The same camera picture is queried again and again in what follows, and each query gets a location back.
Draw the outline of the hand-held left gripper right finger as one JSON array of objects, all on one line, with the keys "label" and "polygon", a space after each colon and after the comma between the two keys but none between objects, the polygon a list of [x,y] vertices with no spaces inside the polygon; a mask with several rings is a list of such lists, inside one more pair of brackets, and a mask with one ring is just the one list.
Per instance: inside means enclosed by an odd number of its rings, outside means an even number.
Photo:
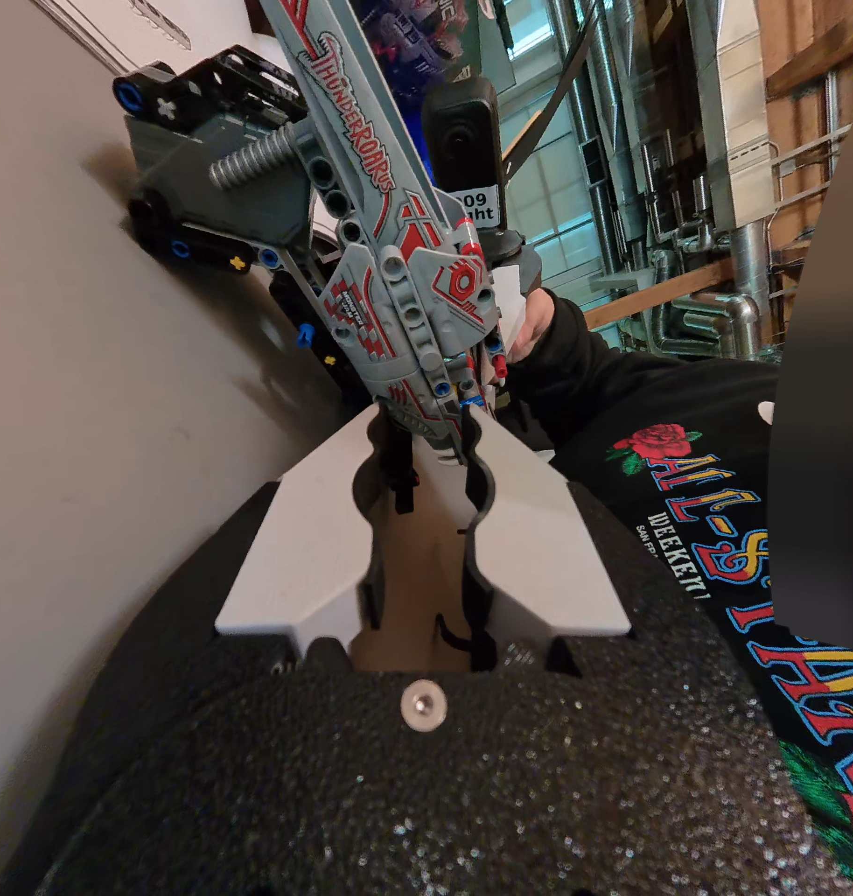
[{"label": "hand-held left gripper right finger", "polygon": [[622,636],[632,625],[569,481],[483,409],[465,409],[465,548],[498,641]]}]

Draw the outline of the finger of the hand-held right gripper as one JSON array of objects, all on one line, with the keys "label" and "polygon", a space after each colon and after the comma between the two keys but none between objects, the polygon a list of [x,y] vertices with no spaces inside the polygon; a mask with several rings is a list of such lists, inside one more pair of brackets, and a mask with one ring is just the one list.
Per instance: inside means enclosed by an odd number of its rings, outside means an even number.
[{"label": "finger of the hand-held right gripper", "polygon": [[528,300],[521,292],[519,266],[496,267],[493,286],[503,348],[508,354],[527,354],[531,350],[532,324],[528,316]]}]

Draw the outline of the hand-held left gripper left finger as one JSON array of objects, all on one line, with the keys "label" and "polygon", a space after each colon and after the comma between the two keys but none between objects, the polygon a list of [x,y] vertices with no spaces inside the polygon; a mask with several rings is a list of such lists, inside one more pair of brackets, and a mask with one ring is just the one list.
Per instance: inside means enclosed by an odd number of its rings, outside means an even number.
[{"label": "hand-held left gripper left finger", "polygon": [[280,479],[215,621],[222,636],[283,635],[306,655],[319,639],[347,651],[365,627],[362,593],[374,530],[354,494],[376,460],[368,431],[380,407],[360,412]]}]

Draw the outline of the grey red toy brick model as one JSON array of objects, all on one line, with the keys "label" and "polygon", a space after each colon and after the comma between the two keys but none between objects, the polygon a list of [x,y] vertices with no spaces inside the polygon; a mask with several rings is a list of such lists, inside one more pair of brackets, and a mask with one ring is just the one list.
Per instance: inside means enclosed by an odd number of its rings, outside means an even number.
[{"label": "grey red toy brick model", "polygon": [[262,2],[307,115],[215,161],[236,193],[304,175],[343,251],[308,301],[374,401],[466,464],[463,420],[486,404],[479,355],[502,376],[492,274],[477,230],[433,186],[351,2]]}]

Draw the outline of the black toy brick chassis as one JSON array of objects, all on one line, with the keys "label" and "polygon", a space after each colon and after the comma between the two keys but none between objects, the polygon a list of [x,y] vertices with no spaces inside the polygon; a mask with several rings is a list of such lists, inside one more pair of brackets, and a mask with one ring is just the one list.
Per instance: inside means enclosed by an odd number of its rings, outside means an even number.
[{"label": "black toy brick chassis", "polygon": [[172,263],[271,271],[270,290],[354,409],[388,407],[382,470],[399,514],[420,478],[412,438],[420,364],[382,268],[371,210],[391,217],[385,142],[320,46],[303,83],[241,46],[185,73],[154,62],[116,77],[139,181],[137,242]]}]

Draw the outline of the person's right forearm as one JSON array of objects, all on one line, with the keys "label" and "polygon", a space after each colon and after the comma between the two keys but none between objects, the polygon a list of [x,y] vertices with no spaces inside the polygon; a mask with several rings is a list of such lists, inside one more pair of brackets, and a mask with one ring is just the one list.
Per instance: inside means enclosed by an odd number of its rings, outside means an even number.
[{"label": "person's right forearm", "polygon": [[522,360],[507,355],[505,387],[528,405],[558,449],[603,412],[684,362],[613,350],[589,330],[580,308],[550,293],[555,298],[554,320]]}]

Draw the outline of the silver duct elbow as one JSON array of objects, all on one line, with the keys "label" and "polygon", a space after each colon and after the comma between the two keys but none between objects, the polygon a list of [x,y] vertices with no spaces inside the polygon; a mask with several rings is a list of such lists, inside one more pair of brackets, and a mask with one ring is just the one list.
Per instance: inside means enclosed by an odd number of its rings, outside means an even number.
[{"label": "silver duct elbow", "polygon": [[650,351],[680,359],[756,361],[762,349],[759,310],[752,297],[700,292],[653,308]]}]

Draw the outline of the person's right hand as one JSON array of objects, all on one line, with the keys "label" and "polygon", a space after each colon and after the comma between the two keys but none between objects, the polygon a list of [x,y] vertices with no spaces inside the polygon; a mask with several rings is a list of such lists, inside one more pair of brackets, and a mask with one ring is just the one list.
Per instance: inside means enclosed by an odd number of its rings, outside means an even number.
[{"label": "person's right hand", "polygon": [[537,287],[525,299],[524,318],[508,355],[520,361],[532,352],[551,326],[555,315],[555,298],[543,287]]}]

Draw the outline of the black toy set box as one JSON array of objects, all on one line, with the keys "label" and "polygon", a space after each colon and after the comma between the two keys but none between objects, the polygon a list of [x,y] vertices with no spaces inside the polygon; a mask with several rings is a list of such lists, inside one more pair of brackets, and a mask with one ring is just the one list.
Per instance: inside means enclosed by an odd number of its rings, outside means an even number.
[{"label": "black toy set box", "polygon": [[352,7],[400,103],[477,75],[499,92],[515,83],[503,2],[353,1]]}]

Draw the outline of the wooden beam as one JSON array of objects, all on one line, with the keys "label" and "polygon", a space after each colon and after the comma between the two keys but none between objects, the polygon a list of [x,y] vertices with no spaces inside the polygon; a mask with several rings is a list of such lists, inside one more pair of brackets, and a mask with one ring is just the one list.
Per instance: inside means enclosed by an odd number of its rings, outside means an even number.
[{"label": "wooden beam", "polygon": [[734,262],[730,257],[723,258],[586,311],[584,318],[589,330],[598,330],[649,308],[709,290],[733,279]]}]

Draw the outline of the black printed sweatshirt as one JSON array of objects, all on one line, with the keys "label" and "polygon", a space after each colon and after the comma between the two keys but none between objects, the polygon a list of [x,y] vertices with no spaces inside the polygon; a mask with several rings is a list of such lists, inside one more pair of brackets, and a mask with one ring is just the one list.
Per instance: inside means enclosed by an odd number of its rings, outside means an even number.
[{"label": "black printed sweatshirt", "polygon": [[758,363],[609,370],[532,413],[557,465],[634,532],[752,682],[790,782],[853,893],[853,649],[776,623],[768,423],[777,373]]}]

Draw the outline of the white building instruction booklet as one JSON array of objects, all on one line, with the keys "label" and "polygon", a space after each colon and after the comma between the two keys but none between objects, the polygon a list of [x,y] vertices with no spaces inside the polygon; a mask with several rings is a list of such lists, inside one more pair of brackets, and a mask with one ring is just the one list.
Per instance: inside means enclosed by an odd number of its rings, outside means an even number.
[{"label": "white building instruction booklet", "polygon": [[183,73],[235,45],[286,65],[280,42],[253,32],[241,1],[36,1],[35,5],[115,75],[157,61]]}]

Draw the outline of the thin silver duct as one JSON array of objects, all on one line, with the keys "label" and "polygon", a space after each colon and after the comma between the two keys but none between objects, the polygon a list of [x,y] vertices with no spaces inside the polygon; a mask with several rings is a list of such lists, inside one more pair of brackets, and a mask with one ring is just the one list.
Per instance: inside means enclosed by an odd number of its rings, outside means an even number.
[{"label": "thin silver duct", "polygon": [[[566,69],[567,57],[579,30],[575,5],[574,2],[548,1],[547,7],[563,69]],[[573,79],[569,103],[592,218],[598,235],[602,267],[604,274],[612,275],[623,270],[622,252],[617,241],[615,203],[607,153],[600,135],[587,63]]]}]

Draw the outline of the large silver ventilation duct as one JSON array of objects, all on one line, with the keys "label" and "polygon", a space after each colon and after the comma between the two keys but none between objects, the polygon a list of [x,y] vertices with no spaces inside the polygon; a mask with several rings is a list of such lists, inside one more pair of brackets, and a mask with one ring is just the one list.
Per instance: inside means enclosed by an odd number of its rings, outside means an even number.
[{"label": "large silver ventilation duct", "polygon": [[685,2],[718,230],[730,241],[734,335],[757,361],[771,325],[769,222],[775,213],[761,27],[753,1]]}]

